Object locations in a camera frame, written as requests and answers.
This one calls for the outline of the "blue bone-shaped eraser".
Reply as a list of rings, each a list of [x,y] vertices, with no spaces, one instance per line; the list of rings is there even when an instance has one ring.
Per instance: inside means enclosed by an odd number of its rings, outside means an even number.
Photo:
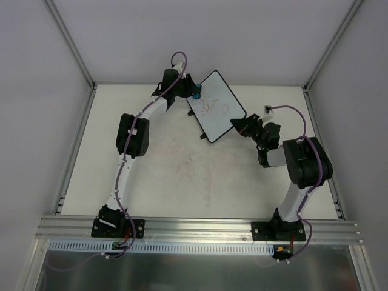
[[[202,86],[201,84],[197,84],[196,85],[196,89],[194,89],[193,91],[193,99],[200,99],[201,98],[201,89],[202,89]]]

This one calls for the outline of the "small black-framed whiteboard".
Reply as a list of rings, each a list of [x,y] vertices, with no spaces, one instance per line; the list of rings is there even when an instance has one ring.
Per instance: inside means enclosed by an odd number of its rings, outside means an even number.
[[[219,71],[211,72],[200,85],[200,98],[189,97],[187,103],[202,129],[202,139],[214,143],[233,128],[231,119],[243,119],[247,112]]]

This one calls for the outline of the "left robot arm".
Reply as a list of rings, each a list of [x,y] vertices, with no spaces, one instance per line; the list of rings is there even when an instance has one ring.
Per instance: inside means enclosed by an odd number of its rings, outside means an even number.
[[[152,94],[152,100],[135,115],[121,116],[116,148],[119,154],[118,170],[113,190],[93,221],[91,236],[94,238],[140,238],[133,232],[140,226],[127,216],[127,203],[138,161],[149,147],[150,123],[165,113],[175,98],[199,96],[201,88],[184,73],[184,64],[178,62],[164,70],[162,81]]]

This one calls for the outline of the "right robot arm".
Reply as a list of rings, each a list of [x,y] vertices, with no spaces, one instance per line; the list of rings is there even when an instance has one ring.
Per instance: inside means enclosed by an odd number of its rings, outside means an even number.
[[[281,126],[263,123],[253,114],[231,119],[236,131],[256,143],[258,161],[264,168],[286,166],[290,186],[267,222],[252,222],[254,241],[305,241],[302,212],[312,193],[333,175],[332,164],[316,137],[280,141]]]

